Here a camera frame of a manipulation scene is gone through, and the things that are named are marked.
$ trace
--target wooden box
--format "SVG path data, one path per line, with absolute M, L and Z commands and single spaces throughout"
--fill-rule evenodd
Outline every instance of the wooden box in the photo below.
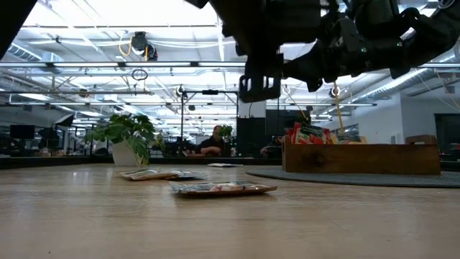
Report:
M 282 169 L 291 173 L 441 174 L 437 145 L 294 145 L 284 141 Z

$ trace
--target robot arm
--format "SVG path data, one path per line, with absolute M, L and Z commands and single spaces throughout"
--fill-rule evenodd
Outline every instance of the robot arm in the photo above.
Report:
M 345 13 L 336 0 L 187 0 L 208 1 L 220 16 L 223 33 L 236 40 L 236 52 L 248 55 L 240 80 L 244 102 L 280 96 L 284 77 L 305 81 L 309 91 L 339 76 L 389 68 L 392 78 L 407 73 L 451 49 L 460 36 L 460 3 L 442 0 L 432 17 L 396 0 L 354 0 Z M 321 9 L 328 13 L 321 17 Z M 404 40 L 410 28 L 414 32 Z M 286 42 L 314 42 L 311 51 L 285 63 L 279 47 Z M 268 77 L 273 78 L 269 86 Z

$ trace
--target ceiling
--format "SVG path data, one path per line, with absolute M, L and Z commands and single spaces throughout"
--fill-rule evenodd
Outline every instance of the ceiling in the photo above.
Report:
M 401 1 L 400 9 L 414 6 L 422 13 L 431 15 L 434 11 L 427 7 L 427 1 Z M 221 36 L 221 22 L 215 11 L 208 4 L 203 9 L 197 9 L 183 0 L 39 0 L 32 13 L 19 31 L 14 44 L 32 56 L 49 61 L 51 53 L 54 60 L 65 62 L 108 62 L 108 61 L 143 61 L 143 58 L 128 52 L 129 38 L 134 32 L 145 31 L 147 39 L 155 46 L 158 61 L 216 61 L 231 62 L 245 61 L 235 52 L 232 38 Z M 307 53 L 313 44 L 286 44 L 281 47 L 285 59 L 293 59 Z M 17 57 L 7 53 L 2 61 L 23 62 L 24 56 Z M 201 91 L 215 89 L 222 91 L 237 91 L 239 77 L 243 68 L 146 68 L 149 77 L 145 81 L 135 81 L 131 77 L 132 70 L 114 68 L 91 68 L 88 70 L 66 68 L 60 74 L 45 73 L 40 69 L 15 68 L 9 69 L 10 74 L 3 80 L 4 90 L 29 89 L 43 91 L 54 87 L 56 91 L 115 91 L 117 94 L 100 94 L 83 98 L 78 95 L 53 95 L 47 98 L 61 102 L 98 102 L 104 100 L 125 102 L 167 102 L 180 101 L 176 91 L 182 86 L 186 91 Z M 12 76 L 20 76 L 11 82 Z M 362 94 L 367 88 L 378 81 L 389 77 L 387 71 L 365 73 L 352 78 L 340 77 L 337 84 L 341 98 Z M 328 93 L 333 85 L 324 84 L 317 92 L 309 93 L 306 84 L 289 78 L 283 80 L 287 90 L 282 91 L 280 102 L 291 102 L 290 94 L 296 102 L 332 102 Z M 22 95 L 13 96 L 14 101 L 39 101 Z M 197 94 L 190 101 L 220 103 L 213 106 L 197 106 L 195 111 L 185 109 L 187 118 L 198 118 L 198 115 L 210 114 L 209 118 L 227 119 L 226 123 L 234 124 L 236 116 L 235 95 L 219 94 L 204 96 Z M 78 110 L 76 106 L 67 110 Z M 180 106 L 126 106 L 126 112 L 146 114 L 151 118 L 170 120 L 180 118 Z M 92 112 L 100 114 L 113 113 L 106 106 L 91 108 Z M 321 114 L 319 109 L 314 113 Z M 190 129 L 185 132 L 209 132 L 216 123 L 212 119 L 208 125 L 196 128 L 195 122 L 189 121 Z

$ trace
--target white planter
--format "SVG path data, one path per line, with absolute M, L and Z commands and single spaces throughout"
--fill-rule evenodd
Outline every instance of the white planter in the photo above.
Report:
M 116 166 L 140 166 L 142 161 L 134 154 L 125 140 L 112 145 L 112 155 Z

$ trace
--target wooden table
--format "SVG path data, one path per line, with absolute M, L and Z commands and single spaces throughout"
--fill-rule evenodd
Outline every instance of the wooden table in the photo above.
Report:
M 278 181 L 271 195 L 180 199 L 113 165 L 0 171 L 0 258 L 458 258 L 460 191 Z

